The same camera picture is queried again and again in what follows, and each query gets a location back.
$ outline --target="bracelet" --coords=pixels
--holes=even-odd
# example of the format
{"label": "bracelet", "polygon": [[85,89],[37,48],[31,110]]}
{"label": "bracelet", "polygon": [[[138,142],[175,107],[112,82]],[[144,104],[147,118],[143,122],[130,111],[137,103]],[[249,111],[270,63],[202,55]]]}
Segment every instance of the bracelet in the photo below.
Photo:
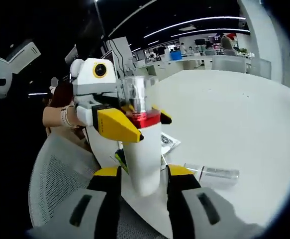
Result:
{"label": "bracelet", "polygon": [[63,126],[75,128],[76,125],[71,124],[67,118],[67,111],[69,107],[71,106],[65,106],[61,109],[61,122]]}

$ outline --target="computer monitor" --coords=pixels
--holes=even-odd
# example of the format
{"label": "computer monitor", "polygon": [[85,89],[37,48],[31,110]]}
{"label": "computer monitor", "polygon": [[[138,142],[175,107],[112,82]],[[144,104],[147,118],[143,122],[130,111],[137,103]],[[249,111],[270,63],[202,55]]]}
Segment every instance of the computer monitor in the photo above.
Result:
{"label": "computer monitor", "polygon": [[220,43],[221,37],[220,36],[209,36],[209,40],[211,43]]}
{"label": "computer monitor", "polygon": [[165,54],[165,47],[164,46],[160,46],[158,47],[158,54],[159,55],[164,55]]}
{"label": "computer monitor", "polygon": [[196,39],[194,40],[194,43],[199,46],[199,45],[205,45],[205,39]]}

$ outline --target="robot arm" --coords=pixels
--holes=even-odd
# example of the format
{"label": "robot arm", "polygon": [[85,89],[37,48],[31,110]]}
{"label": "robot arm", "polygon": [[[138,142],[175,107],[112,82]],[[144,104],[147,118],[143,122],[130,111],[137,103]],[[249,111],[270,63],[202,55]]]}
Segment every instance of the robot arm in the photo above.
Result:
{"label": "robot arm", "polygon": [[115,71],[109,60],[76,59],[71,65],[71,75],[75,78],[72,82],[74,103],[81,122],[93,126],[100,135],[111,140],[139,142],[143,139],[122,111],[94,99],[94,95],[116,90]]}
{"label": "robot arm", "polygon": [[[201,188],[193,173],[167,166],[167,209],[174,239],[251,239],[263,229],[242,222],[233,206],[210,188]],[[121,167],[95,173],[87,189],[62,202],[45,225],[29,230],[36,239],[116,238],[119,224]]]}

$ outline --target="wrist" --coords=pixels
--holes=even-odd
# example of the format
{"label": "wrist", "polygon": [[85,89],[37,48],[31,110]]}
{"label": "wrist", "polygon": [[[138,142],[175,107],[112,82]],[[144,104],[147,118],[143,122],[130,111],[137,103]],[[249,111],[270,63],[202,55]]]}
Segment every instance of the wrist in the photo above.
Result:
{"label": "wrist", "polygon": [[75,107],[74,106],[69,106],[67,109],[67,119],[70,124],[72,125],[80,125],[80,126],[85,126],[80,120],[77,118]]}

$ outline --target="blue container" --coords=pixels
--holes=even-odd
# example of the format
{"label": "blue container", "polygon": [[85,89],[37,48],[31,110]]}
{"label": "blue container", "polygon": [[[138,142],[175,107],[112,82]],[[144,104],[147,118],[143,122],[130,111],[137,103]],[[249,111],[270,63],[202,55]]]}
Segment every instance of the blue container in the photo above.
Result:
{"label": "blue container", "polygon": [[181,52],[180,51],[172,51],[172,52],[170,52],[170,58],[173,61],[181,60],[182,59]]}

